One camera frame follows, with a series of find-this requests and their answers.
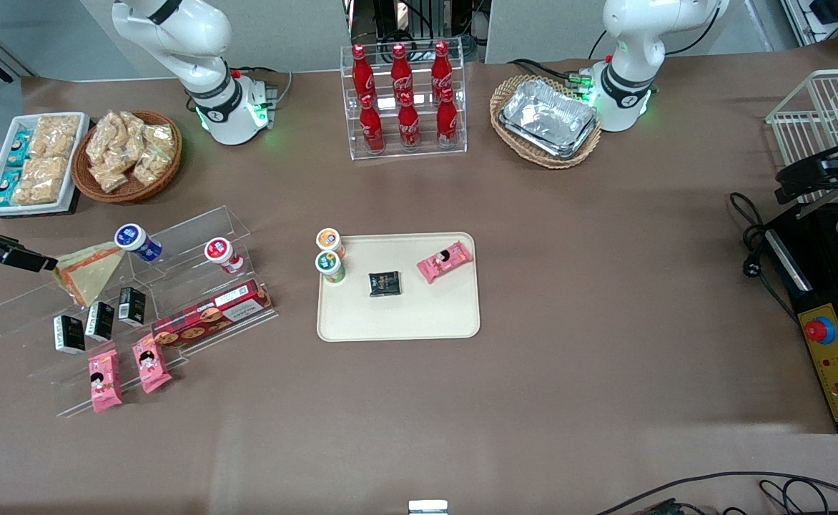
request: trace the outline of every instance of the blue and white cup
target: blue and white cup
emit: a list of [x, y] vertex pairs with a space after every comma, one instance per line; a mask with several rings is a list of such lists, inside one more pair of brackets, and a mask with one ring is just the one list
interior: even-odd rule
[[114, 233], [114, 243], [127, 252], [132, 252], [140, 260], [155, 261], [162, 254], [162, 244], [150, 238], [142, 227], [127, 224]]

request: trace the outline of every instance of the red cookie box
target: red cookie box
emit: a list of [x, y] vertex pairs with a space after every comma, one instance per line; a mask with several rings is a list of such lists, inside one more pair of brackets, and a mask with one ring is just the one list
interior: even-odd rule
[[197, 342], [271, 307], [272, 301], [265, 288], [256, 280], [248, 280], [204, 303], [156, 320], [152, 325], [152, 335], [159, 345], [178, 346]]

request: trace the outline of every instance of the coca-cola bottle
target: coca-cola bottle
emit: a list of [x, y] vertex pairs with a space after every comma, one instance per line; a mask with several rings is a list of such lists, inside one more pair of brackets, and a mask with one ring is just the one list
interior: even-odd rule
[[400, 108], [397, 114], [400, 122], [400, 143], [403, 144], [403, 151], [415, 152], [419, 148], [419, 114], [413, 106], [413, 96], [409, 97], [409, 104]]
[[393, 81], [393, 98], [402, 107], [408, 102], [413, 105], [413, 70], [406, 62], [406, 46], [393, 44], [393, 65], [390, 68], [390, 80]]
[[384, 134], [380, 130], [380, 117], [374, 110], [374, 101], [371, 97], [359, 98], [363, 111], [359, 115], [359, 122], [363, 126], [363, 136], [368, 147], [368, 153], [377, 155], [384, 151]]
[[359, 102], [363, 97], [374, 99], [377, 94], [374, 90], [374, 72], [371, 65], [365, 61], [365, 47], [360, 44], [353, 45], [353, 84], [356, 86], [356, 95], [359, 95]]
[[441, 91], [438, 105], [438, 146], [452, 149], [458, 142], [458, 108], [454, 107], [454, 90]]
[[435, 62], [432, 64], [432, 102], [441, 102], [441, 92], [451, 89], [451, 61], [448, 61], [448, 42], [435, 43]]

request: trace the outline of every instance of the white tray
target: white tray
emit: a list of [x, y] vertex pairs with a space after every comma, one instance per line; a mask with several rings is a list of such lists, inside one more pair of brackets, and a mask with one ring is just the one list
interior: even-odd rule
[[23, 114], [20, 117], [13, 118], [9, 124], [9, 130], [6, 132], [6, 139], [3, 147], [0, 149], [0, 179], [3, 177], [3, 170], [6, 166], [6, 158], [9, 157], [9, 150], [13, 146], [13, 138], [16, 137], [16, 132], [27, 129], [34, 131], [37, 127], [37, 120], [45, 114], [49, 115], [73, 115], [79, 117], [79, 127], [76, 129], [76, 137], [73, 138], [73, 147], [69, 150], [69, 159], [66, 161], [66, 175], [63, 176], [63, 183], [60, 185], [60, 193], [56, 196], [56, 202], [41, 203], [40, 205], [9, 205], [0, 207], [1, 216], [21, 216], [21, 215], [49, 215], [53, 212], [63, 212], [69, 209], [70, 203], [73, 200], [73, 194], [76, 190], [76, 185], [72, 182], [72, 162], [73, 155], [76, 153], [76, 147], [79, 146], [82, 138], [89, 131], [89, 115], [85, 113], [44, 113], [44, 114]]
[[[455, 241], [473, 261], [428, 284], [416, 263]], [[320, 277], [317, 335], [325, 342], [469, 338], [479, 331], [478, 255], [466, 232], [343, 237], [346, 278]], [[370, 297], [370, 273], [400, 273], [400, 295]]]

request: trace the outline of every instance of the foil container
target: foil container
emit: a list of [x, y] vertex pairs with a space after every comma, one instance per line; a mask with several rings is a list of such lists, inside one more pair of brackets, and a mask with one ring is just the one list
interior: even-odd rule
[[567, 160], [596, 127], [596, 111], [534, 79], [521, 82], [498, 113], [498, 121], [550, 155]]

